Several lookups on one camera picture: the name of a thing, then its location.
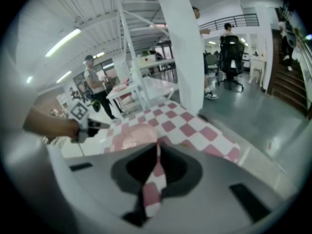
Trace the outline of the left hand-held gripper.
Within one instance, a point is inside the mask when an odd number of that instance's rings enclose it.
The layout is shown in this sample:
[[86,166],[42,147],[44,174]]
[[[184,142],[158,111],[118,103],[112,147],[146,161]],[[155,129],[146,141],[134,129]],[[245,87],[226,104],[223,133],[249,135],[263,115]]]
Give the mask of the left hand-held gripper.
[[75,120],[79,125],[78,133],[71,142],[84,142],[87,137],[94,137],[100,130],[108,130],[110,127],[110,124],[88,118],[88,109],[81,102],[71,106],[70,119]]

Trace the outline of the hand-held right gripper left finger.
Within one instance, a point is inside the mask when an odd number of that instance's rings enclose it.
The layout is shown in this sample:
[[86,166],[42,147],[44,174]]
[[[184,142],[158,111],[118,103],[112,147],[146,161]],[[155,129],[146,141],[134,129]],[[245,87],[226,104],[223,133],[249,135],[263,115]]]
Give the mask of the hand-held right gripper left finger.
[[157,145],[144,144],[108,154],[67,159],[82,189],[78,234],[158,234],[144,204],[157,199],[147,180],[157,165]]

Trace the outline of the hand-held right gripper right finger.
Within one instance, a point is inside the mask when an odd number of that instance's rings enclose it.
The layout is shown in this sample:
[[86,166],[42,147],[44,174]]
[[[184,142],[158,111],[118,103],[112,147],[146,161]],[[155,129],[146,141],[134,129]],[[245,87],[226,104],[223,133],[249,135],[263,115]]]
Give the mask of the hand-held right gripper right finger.
[[270,186],[236,164],[183,146],[161,144],[161,156],[189,158],[180,180],[162,191],[161,207],[146,234],[264,234],[287,212]]

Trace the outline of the person's left forearm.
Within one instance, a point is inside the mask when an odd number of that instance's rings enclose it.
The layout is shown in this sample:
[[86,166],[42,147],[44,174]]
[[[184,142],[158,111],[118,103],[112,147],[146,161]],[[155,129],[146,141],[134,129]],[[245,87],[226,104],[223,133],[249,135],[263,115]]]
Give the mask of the person's left forearm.
[[79,123],[74,119],[66,119],[46,115],[32,106],[23,125],[23,129],[46,137],[75,138],[79,131]]

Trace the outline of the white square table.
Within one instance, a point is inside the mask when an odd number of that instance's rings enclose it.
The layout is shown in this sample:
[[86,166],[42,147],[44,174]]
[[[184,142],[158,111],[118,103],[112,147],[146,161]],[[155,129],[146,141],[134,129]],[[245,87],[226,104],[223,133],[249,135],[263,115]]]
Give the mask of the white square table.
[[123,119],[123,114],[119,111],[118,105],[115,102],[117,99],[121,99],[121,97],[131,93],[131,95],[135,95],[139,101],[140,106],[142,105],[141,95],[139,93],[138,85],[134,82],[131,82],[129,85],[119,85],[112,89],[112,91],[107,95],[107,99],[112,104],[118,118]]

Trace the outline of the ceiling tube light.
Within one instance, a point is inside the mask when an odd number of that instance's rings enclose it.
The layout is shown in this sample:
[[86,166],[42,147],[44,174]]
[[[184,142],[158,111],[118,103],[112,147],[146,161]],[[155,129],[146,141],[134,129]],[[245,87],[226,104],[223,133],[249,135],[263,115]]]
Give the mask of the ceiling tube light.
[[72,71],[66,72],[63,76],[61,76],[61,77],[56,81],[56,83],[62,82],[62,81],[63,81],[65,78],[67,78],[71,73],[72,73]]
[[75,36],[79,35],[81,33],[81,30],[79,28],[76,28],[71,33],[64,36],[60,41],[58,41],[46,54],[45,57],[48,58],[51,55],[53,55],[60,47],[62,47],[65,43],[67,43],[69,40],[74,38]]

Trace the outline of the red white checkered tablecloth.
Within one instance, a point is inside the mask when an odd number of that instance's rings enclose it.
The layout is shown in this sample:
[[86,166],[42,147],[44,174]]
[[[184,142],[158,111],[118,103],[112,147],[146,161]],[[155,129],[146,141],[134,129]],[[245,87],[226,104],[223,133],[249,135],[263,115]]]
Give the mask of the red white checkered tablecloth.
[[110,207],[151,218],[165,202],[184,201],[198,190],[203,159],[236,163],[240,147],[171,101],[111,125],[103,151],[112,162]]

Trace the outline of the white metal shelf rack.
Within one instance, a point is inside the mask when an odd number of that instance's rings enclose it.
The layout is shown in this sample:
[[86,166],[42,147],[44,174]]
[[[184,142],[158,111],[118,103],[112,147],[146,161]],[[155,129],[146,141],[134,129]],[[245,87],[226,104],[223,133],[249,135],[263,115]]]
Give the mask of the white metal shelf rack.
[[151,68],[168,66],[174,59],[157,60],[156,55],[142,57],[144,51],[169,43],[169,30],[158,0],[116,0],[120,50],[130,79],[138,86],[146,107],[158,98],[170,98],[177,85],[144,74]]

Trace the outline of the dark wooden staircase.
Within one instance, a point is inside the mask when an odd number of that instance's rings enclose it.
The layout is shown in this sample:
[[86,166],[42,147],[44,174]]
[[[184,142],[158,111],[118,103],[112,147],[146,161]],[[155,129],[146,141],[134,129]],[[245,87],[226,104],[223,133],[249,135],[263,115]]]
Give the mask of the dark wooden staircase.
[[289,71],[286,62],[283,60],[280,32],[273,29],[272,37],[273,67],[267,92],[269,95],[285,101],[304,116],[307,116],[307,93],[299,62],[295,60],[292,63],[292,71]]

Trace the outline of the white pillar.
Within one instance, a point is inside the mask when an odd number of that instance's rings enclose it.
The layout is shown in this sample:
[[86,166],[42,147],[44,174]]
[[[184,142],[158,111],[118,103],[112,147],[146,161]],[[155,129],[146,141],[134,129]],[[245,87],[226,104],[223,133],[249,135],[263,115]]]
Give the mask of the white pillar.
[[202,40],[189,0],[158,0],[173,46],[180,103],[197,114],[203,106]]

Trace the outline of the white desk with curved legs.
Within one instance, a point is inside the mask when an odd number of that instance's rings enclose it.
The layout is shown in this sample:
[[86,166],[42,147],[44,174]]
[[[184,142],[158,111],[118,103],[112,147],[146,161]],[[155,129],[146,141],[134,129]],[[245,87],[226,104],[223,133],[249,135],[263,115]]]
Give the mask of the white desk with curved legs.
[[256,80],[257,83],[259,83],[260,88],[263,87],[263,79],[265,75],[265,67],[266,67],[266,62],[260,58],[251,58],[251,66],[250,66],[250,78],[248,83],[251,84],[254,75],[256,72],[259,73],[258,79]]

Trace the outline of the black office chair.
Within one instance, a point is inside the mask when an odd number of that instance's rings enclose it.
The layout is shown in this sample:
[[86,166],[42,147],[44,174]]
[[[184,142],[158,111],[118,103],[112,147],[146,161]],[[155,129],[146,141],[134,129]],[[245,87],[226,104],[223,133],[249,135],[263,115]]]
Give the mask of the black office chair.
[[228,83],[231,90],[232,84],[236,84],[241,86],[242,92],[244,91],[243,84],[234,79],[244,71],[242,61],[244,49],[245,46],[239,40],[238,36],[228,35],[220,37],[217,85]]

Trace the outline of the black balcony railing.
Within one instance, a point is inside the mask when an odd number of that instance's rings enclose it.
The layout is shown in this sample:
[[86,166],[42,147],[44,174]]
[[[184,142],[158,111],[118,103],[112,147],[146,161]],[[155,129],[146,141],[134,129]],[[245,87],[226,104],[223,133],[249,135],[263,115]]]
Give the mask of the black balcony railing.
[[225,24],[230,24],[232,28],[245,26],[259,26],[259,21],[256,13],[242,14],[231,17],[225,17],[208,23],[204,23],[200,25],[199,28],[210,29],[210,31],[224,30]]

